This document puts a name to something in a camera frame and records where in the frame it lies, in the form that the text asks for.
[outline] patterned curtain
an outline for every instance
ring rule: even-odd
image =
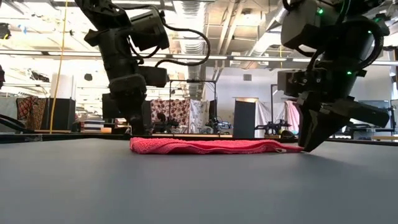
[[[190,132],[199,133],[197,127],[204,127],[209,120],[209,101],[191,100],[190,105]]]
[[[17,99],[18,120],[26,121],[26,128],[38,130],[42,126],[45,102],[36,96]]]
[[[176,119],[180,125],[189,125],[190,100],[172,100],[171,101],[171,117]],[[150,102],[152,110],[152,122],[156,119],[157,113],[163,113],[166,118],[169,117],[169,101],[168,100],[152,100]]]

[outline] fabric backdrop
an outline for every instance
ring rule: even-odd
[[[26,128],[38,130],[42,126],[45,103],[47,99],[28,96],[17,99],[18,120],[26,121]]]
[[[255,126],[266,125],[268,121],[271,121],[271,103],[258,101],[256,104]],[[274,103],[274,122],[278,122],[278,119],[285,119],[285,103]],[[263,138],[264,134],[264,130],[258,130],[254,136]]]
[[[197,127],[204,127],[209,120],[209,101],[191,100],[190,102],[190,133],[199,133]]]
[[[152,110],[152,122],[156,119],[157,113],[163,113],[166,118],[169,117],[169,101],[168,100],[152,100],[150,102]],[[171,117],[176,119],[180,125],[189,125],[190,100],[172,100],[171,101]]]
[[[286,121],[291,124],[289,127],[289,131],[293,133],[299,132],[299,124],[300,124],[300,114],[297,108],[294,106],[293,101],[285,101],[286,104]]]

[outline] person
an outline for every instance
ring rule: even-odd
[[[166,115],[163,113],[157,113],[156,114],[156,121],[160,122],[166,122]]]
[[[152,133],[165,133],[165,132],[166,132],[166,115],[160,112],[156,114]]]

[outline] pink towel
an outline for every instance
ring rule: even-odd
[[[300,152],[301,147],[274,140],[183,141],[178,139],[132,138],[130,149],[138,154],[252,154],[263,152]]]

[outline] white backdrop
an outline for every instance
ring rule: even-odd
[[[190,133],[199,133],[197,127],[204,127],[209,120],[210,102],[191,100],[190,104]]]
[[[274,103],[274,122],[278,119],[285,119],[285,103]],[[271,121],[271,103],[260,102],[256,103],[256,124],[265,125]],[[255,132],[256,138],[264,137],[264,130],[258,130]]]

